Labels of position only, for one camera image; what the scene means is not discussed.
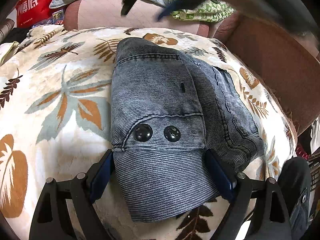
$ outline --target green clothing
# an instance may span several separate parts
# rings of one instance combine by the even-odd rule
[[[175,19],[184,21],[220,22],[230,16],[234,11],[235,10],[225,2],[206,0],[194,10],[183,9],[174,11],[172,12],[172,16]]]

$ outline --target blue denim fabric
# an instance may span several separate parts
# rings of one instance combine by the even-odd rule
[[[116,175],[133,221],[172,217],[218,196],[204,164],[207,148],[236,172],[264,153],[230,75],[178,50],[122,40],[111,98]],[[152,127],[147,142],[134,137],[140,123]],[[177,142],[164,136],[169,125],[181,132]]]

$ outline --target black snap button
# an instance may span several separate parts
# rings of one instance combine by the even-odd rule
[[[181,137],[181,133],[178,128],[173,125],[167,126],[164,129],[164,136],[169,142],[176,142],[179,141]]]
[[[140,123],[134,128],[134,137],[140,142],[150,140],[152,136],[152,128],[146,123]]]

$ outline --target red bag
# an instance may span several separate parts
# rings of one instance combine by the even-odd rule
[[[49,9],[52,0],[19,0],[16,5],[17,27],[28,28],[33,24],[48,19],[58,9]]]

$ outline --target pink pillow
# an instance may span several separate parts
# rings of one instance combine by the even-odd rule
[[[200,21],[180,21],[168,16],[156,17],[163,9],[146,0],[137,0],[126,17],[121,17],[122,0],[78,0],[65,13],[66,30],[96,27],[168,28],[208,37],[209,25]]]

